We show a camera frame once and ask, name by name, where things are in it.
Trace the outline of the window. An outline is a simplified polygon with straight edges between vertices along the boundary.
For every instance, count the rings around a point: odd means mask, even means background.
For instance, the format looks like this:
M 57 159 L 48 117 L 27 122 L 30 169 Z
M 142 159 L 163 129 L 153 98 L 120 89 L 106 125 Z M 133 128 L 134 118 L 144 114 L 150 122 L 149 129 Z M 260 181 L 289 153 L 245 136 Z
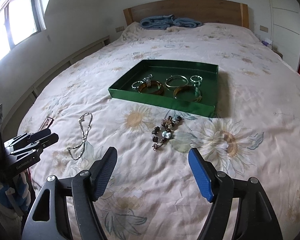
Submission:
M 41 0 L 0 0 L 0 61 L 18 44 L 45 29 Z

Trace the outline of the wall socket plate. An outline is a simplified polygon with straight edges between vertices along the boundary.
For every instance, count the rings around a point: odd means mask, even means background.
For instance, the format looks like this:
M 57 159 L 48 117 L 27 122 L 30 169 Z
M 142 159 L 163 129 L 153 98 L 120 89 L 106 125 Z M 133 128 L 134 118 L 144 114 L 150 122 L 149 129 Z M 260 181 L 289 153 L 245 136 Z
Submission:
M 268 29 L 267 27 L 265 27 L 265 26 L 260 25 L 260 31 L 263 31 L 263 32 L 265 32 L 265 33 L 268 33 L 268 32 L 269 32 L 269 29 Z
M 124 31 L 124 29 L 125 29 L 125 27 L 124 27 L 124 26 L 121 26 L 121 27 L 115 28 L 115 31 L 116 31 L 117 33 L 119 33 L 119 32 L 121 32 L 121 31 Z

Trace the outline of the wide dark metal bangle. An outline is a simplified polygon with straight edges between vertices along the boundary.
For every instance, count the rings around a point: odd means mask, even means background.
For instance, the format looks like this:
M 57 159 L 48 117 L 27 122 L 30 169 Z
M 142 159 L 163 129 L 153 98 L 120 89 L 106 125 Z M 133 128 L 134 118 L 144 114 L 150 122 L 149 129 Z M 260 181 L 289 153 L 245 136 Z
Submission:
M 189 102 L 200 102 L 202 100 L 202 92 L 198 87 L 191 85 L 184 85 L 177 87 L 173 91 L 173 97 L 178 100 L 185 100 Z

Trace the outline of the amber glass bangle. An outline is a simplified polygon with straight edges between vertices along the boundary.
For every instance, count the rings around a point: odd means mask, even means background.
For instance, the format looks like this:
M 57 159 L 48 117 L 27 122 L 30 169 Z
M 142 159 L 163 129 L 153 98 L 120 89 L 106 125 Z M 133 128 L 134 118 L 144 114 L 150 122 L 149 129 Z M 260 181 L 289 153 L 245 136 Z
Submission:
M 163 95 L 164 94 L 164 85 L 159 81 L 150 81 L 150 83 L 143 83 L 139 85 L 137 91 L 139 93 L 145 93 L 146 90 L 155 89 L 151 91 L 150 94 L 153 95 Z

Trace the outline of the floral bed quilt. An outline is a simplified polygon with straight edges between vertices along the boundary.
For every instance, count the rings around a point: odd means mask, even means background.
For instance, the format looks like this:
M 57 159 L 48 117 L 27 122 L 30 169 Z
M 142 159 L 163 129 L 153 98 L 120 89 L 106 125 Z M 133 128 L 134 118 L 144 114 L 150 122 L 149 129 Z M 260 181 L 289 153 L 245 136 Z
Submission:
M 108 88 L 142 60 L 216 64 L 214 117 L 114 99 Z M 108 239 L 196 239 L 209 213 L 187 154 L 230 177 L 256 177 L 284 239 L 300 232 L 300 75 L 248 29 L 209 23 L 121 37 L 56 76 L 23 118 L 18 133 L 46 117 L 59 141 L 31 168 L 39 191 L 47 176 L 76 175 L 113 146 L 118 160 L 95 209 Z

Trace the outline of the blue folded blanket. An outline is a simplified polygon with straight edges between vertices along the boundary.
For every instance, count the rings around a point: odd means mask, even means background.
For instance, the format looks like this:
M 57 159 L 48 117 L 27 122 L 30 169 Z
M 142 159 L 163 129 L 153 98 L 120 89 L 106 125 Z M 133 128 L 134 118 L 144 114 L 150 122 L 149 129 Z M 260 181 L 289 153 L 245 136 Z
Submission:
M 160 15 L 144 18 L 140 21 L 140 25 L 144 29 L 166 30 L 167 28 L 172 26 L 183 28 L 196 28 L 201 27 L 203 23 L 192 18 L 176 18 L 174 15 Z

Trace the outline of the white wardrobe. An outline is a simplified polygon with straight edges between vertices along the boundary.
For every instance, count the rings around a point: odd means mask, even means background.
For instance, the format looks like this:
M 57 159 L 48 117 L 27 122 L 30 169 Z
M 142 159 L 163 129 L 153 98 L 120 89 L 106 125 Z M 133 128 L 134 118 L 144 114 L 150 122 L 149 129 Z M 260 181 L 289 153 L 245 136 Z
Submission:
M 272 47 L 293 70 L 300 64 L 300 5 L 297 0 L 269 0 Z

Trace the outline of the green shallow tray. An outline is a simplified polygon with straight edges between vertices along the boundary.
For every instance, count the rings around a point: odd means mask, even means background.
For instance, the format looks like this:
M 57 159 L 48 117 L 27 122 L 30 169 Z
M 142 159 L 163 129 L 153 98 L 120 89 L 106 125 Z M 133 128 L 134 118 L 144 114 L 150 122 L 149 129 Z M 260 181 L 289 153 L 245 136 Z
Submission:
M 164 85 L 163 95 L 137 91 L 142 79 L 152 74 L 151 81 L 159 81 Z M 202 92 L 200 102 L 178 100 L 173 97 L 174 89 L 168 89 L 165 81 L 172 75 L 185 76 L 191 86 L 198 87 Z M 218 66 L 215 64 L 180 61 L 180 60 L 142 60 L 126 74 L 123 74 L 109 88 L 112 98 L 145 103 L 152 106 L 178 110 L 205 117 L 213 117 L 218 101 Z

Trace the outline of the wall socket plate right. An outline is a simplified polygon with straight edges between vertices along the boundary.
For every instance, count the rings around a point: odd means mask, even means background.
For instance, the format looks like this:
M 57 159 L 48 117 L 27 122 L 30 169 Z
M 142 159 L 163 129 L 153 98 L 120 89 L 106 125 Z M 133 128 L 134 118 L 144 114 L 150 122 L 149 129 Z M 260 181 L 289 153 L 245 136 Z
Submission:
M 263 31 L 263 32 L 265 32 L 265 33 L 268 33 L 268 32 L 269 32 L 269 29 L 268 29 L 267 27 L 265 27 L 265 26 L 260 25 L 260 31 Z

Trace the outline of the thin silver bangle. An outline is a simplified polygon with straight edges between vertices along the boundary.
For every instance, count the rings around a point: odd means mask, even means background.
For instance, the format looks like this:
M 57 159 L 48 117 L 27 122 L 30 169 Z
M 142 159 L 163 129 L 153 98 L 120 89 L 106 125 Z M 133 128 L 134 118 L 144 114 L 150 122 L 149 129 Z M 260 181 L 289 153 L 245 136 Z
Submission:
M 188 85 L 189 81 L 185 76 L 182 75 L 172 75 L 168 77 L 165 81 L 165 86 L 168 89 L 176 89 L 181 86 Z

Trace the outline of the wooden headboard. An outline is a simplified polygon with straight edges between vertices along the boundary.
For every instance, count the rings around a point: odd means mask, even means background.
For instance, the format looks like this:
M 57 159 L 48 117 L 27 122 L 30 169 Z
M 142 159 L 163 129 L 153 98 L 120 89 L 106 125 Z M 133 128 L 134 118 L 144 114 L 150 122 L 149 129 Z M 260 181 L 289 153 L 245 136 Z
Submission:
M 202 23 L 224 23 L 249 28 L 248 6 L 227 0 L 162 0 L 127 8 L 123 13 L 128 25 L 150 16 L 174 15 Z

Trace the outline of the wall socket plate left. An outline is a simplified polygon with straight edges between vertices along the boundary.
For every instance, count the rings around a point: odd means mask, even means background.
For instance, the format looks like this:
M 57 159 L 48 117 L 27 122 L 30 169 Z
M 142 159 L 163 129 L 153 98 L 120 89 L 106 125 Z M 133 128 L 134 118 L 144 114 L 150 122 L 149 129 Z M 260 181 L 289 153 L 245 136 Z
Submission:
M 119 33 L 119 32 L 121 32 L 121 31 L 124 31 L 124 29 L 125 29 L 125 27 L 124 27 L 124 26 L 121 26 L 121 27 L 115 28 L 115 31 L 116 31 L 117 33 Z

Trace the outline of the small item on nightstand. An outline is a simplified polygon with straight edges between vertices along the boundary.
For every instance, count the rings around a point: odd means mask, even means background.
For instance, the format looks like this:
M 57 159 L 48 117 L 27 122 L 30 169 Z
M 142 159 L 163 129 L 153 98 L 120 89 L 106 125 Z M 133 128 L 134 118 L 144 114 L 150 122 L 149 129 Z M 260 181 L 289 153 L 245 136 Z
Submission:
M 261 41 L 262 44 L 264 44 L 268 48 L 272 48 L 273 42 L 272 40 L 265 38 L 264 40 Z

